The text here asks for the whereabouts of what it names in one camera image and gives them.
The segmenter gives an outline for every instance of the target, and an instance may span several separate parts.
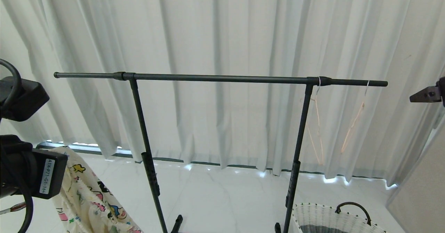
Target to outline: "black basket handle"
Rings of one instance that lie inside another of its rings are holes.
[[[363,208],[363,206],[361,206],[361,205],[358,204],[358,203],[354,203],[354,202],[340,203],[340,204],[337,206],[337,209],[335,210],[335,213],[340,214],[340,212],[341,212],[340,207],[341,207],[341,206],[346,206],[346,205],[349,205],[349,204],[352,205],[352,206],[357,206],[357,207],[359,207],[360,209],[362,209],[362,211],[363,211],[363,212],[365,213],[365,215],[366,215],[366,218],[367,218],[367,224],[368,224],[369,226],[371,226],[371,218],[369,217],[368,212],[366,211],[366,209]]]

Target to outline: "black cable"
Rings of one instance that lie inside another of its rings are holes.
[[[0,64],[5,66],[12,73],[13,78],[14,78],[13,89],[12,89],[11,93],[9,94],[8,98],[6,98],[5,102],[3,103],[3,105],[0,108],[0,111],[3,113],[12,105],[14,100],[18,97],[19,91],[22,86],[22,80],[21,80],[18,70],[12,64],[10,64],[9,62],[7,62],[3,59],[0,59]],[[32,213],[34,211],[34,203],[32,202],[31,191],[29,190],[29,187],[26,184],[26,182],[23,180],[23,178],[19,174],[17,174],[17,172],[14,171],[14,169],[12,168],[11,162],[9,162],[6,152],[0,149],[0,154],[1,154],[1,159],[0,159],[1,163],[5,166],[6,170],[9,172],[9,174],[17,182],[17,186],[18,186],[20,192],[23,194],[23,197],[24,197],[24,200],[26,203],[25,218],[23,220],[22,226],[20,227],[20,230],[18,231],[18,233],[25,233],[27,231],[27,229],[29,228],[29,225],[31,224]]]

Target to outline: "wicker basket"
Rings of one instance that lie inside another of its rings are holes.
[[[366,219],[341,212],[340,207],[351,204],[360,207]],[[368,212],[358,203],[341,203],[337,208],[316,203],[296,204],[292,210],[294,233],[385,233],[372,224]]]

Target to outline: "printed cloth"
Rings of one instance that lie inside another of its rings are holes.
[[[69,147],[62,188],[52,198],[66,233],[143,233],[91,168]]]

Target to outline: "black camera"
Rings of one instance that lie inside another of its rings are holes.
[[[49,101],[49,96],[40,83],[21,79],[9,62],[0,59],[0,64],[13,75],[0,80],[0,121],[25,121]],[[0,153],[0,198],[24,196],[26,214],[19,230],[22,233],[31,223],[32,196],[49,199],[59,194],[68,157],[34,149],[31,143],[21,141],[16,135],[0,135]]]

